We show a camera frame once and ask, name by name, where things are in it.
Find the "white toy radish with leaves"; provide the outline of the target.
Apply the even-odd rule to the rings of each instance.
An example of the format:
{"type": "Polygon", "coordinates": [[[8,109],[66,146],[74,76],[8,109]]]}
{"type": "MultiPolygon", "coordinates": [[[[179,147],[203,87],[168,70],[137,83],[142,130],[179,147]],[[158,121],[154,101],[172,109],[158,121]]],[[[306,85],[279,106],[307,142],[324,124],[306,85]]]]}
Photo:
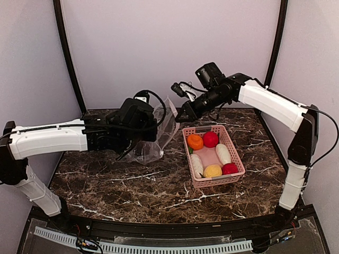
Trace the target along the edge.
{"type": "Polygon", "coordinates": [[[191,154],[190,159],[195,178],[203,178],[204,167],[200,157],[197,154],[191,154]]]}

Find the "pink perforated plastic basket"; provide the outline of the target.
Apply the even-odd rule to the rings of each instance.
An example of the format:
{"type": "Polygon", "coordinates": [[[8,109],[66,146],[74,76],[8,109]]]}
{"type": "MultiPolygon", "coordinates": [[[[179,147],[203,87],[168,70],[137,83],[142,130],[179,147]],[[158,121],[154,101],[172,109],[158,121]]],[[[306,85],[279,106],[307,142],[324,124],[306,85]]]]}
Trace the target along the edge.
{"type": "Polygon", "coordinates": [[[196,126],[196,127],[190,127],[190,128],[184,128],[182,130],[183,133],[183,139],[184,139],[184,147],[188,158],[188,165],[190,168],[191,178],[192,178],[192,184],[194,188],[204,188],[204,187],[212,187],[217,185],[223,185],[223,184],[230,184],[235,183],[239,181],[241,176],[245,173],[245,169],[243,166],[243,163],[236,151],[236,148],[226,130],[226,128],[223,125],[208,125],[208,126],[196,126]],[[190,148],[187,144],[187,137],[190,134],[197,134],[201,137],[206,132],[215,132],[219,137],[219,143],[226,145],[228,148],[230,154],[231,154],[231,163],[234,163],[238,167],[238,173],[236,174],[230,174],[230,175],[221,175],[218,177],[211,177],[211,178],[200,178],[197,179],[194,176],[193,168],[191,164],[190,155],[191,154],[197,154],[203,164],[204,170],[207,166],[218,164],[221,167],[223,167],[223,164],[219,161],[219,158],[216,154],[216,147],[214,148],[207,148],[203,146],[200,150],[193,150],[190,148]]]}

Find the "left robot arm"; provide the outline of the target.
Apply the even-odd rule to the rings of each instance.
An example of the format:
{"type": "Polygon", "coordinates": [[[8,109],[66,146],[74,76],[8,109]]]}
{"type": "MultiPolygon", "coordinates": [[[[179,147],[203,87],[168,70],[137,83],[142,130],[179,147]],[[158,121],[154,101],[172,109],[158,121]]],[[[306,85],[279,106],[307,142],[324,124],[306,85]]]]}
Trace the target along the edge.
{"type": "Polygon", "coordinates": [[[28,158],[63,151],[113,150],[123,158],[139,141],[157,139],[153,107],[127,98],[108,116],[89,116],[70,122],[23,127],[7,122],[1,136],[1,183],[18,188],[64,231],[75,226],[66,202],[33,172],[28,158]]]}

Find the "yellow toy fruit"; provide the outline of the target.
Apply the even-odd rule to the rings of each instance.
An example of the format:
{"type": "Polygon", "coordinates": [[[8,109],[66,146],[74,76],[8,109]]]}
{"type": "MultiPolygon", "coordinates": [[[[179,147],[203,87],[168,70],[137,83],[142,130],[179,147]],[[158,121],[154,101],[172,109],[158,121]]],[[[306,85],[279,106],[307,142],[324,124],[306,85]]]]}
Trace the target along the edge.
{"type": "Polygon", "coordinates": [[[207,166],[203,172],[203,176],[205,178],[218,177],[221,175],[222,175],[222,168],[218,164],[207,166]]]}

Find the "orange toy fruit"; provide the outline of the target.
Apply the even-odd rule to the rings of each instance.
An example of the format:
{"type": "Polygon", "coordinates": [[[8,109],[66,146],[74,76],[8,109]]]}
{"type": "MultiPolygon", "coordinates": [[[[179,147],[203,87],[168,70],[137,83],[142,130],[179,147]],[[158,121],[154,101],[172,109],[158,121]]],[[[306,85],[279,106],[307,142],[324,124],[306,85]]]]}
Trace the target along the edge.
{"type": "Polygon", "coordinates": [[[203,138],[197,134],[190,134],[187,137],[187,144],[193,150],[200,150],[203,148],[203,138]]]}

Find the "red toy apple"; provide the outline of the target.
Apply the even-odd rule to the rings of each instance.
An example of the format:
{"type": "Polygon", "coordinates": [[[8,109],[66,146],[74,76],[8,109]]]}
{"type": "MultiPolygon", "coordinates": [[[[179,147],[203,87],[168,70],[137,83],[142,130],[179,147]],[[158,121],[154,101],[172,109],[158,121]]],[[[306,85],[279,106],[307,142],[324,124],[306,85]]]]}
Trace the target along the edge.
{"type": "Polygon", "coordinates": [[[206,132],[203,137],[203,144],[207,148],[214,148],[219,143],[219,137],[215,132],[206,132]]]}

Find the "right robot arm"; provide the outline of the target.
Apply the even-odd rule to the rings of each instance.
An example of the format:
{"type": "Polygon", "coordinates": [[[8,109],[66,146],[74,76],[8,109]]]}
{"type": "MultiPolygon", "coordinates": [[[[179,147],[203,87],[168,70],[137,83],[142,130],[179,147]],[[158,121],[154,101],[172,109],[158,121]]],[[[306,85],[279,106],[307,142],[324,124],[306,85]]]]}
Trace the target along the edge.
{"type": "Polygon", "coordinates": [[[301,193],[307,186],[318,141],[317,107],[295,102],[245,74],[225,76],[214,62],[203,65],[195,74],[203,86],[200,96],[194,97],[193,87],[184,81],[171,86],[179,97],[189,99],[180,108],[176,122],[194,122],[223,103],[240,102],[276,119],[295,134],[288,147],[284,189],[270,219],[274,229],[283,229],[294,217],[301,193]]]}

